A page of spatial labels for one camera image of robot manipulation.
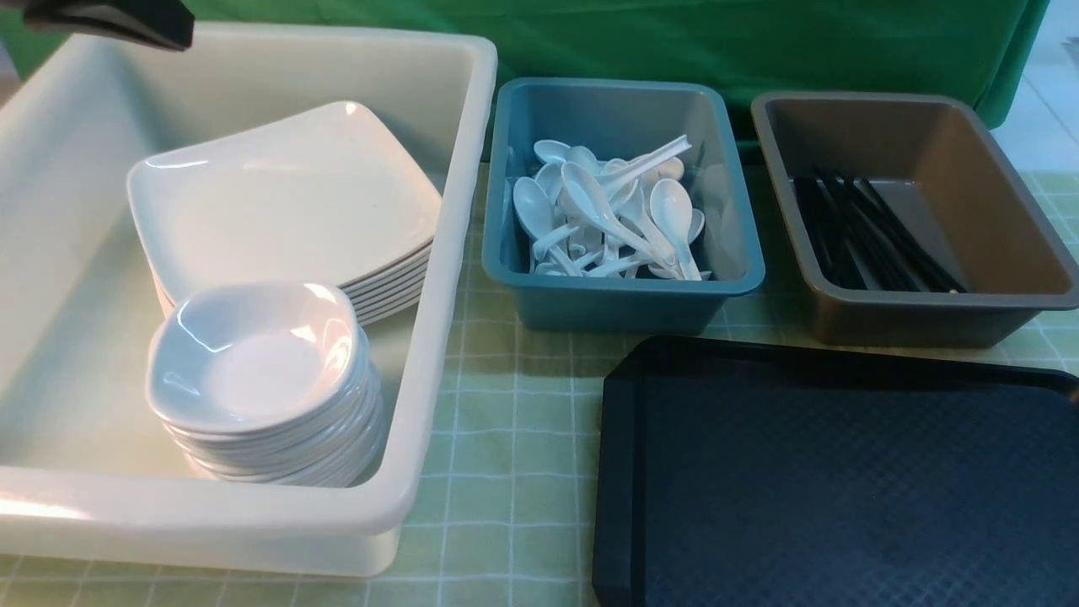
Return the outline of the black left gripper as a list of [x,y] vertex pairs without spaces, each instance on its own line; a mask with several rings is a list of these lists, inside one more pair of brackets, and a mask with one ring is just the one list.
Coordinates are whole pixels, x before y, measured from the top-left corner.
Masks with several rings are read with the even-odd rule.
[[32,30],[186,51],[192,46],[196,17],[181,1],[23,1],[22,22]]

